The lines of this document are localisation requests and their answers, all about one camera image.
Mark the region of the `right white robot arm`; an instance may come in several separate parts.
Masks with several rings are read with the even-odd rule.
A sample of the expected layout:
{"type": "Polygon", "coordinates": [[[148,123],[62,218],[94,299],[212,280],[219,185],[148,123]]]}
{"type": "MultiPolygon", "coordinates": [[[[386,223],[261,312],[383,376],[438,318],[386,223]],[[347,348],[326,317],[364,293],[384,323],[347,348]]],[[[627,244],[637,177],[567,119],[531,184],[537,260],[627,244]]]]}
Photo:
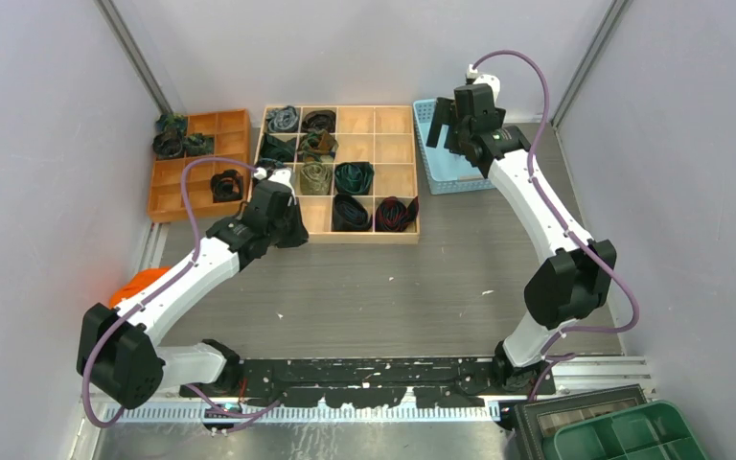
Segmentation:
{"type": "Polygon", "coordinates": [[[527,283],[527,312],[495,351],[496,386],[519,392],[542,361],[551,337],[602,307],[610,290],[616,250],[575,222],[557,199],[521,129],[504,122],[487,83],[454,89],[438,98],[425,138],[430,149],[447,150],[477,168],[509,202],[536,249],[540,267],[527,283]]]}

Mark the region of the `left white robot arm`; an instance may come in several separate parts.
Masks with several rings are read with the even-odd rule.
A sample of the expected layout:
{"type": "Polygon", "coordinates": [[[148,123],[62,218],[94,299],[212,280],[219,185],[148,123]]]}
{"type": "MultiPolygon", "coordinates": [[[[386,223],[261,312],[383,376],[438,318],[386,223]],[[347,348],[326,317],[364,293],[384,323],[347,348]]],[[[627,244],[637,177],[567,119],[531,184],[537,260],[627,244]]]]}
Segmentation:
{"type": "Polygon", "coordinates": [[[85,313],[77,363],[84,391],[96,386],[130,410],[160,389],[204,384],[220,396],[238,389],[242,367],[230,348],[214,339],[179,347],[160,342],[199,300],[270,247],[307,242],[291,177],[280,169],[258,181],[240,216],[217,221],[159,279],[113,309],[98,303],[85,313]]]}

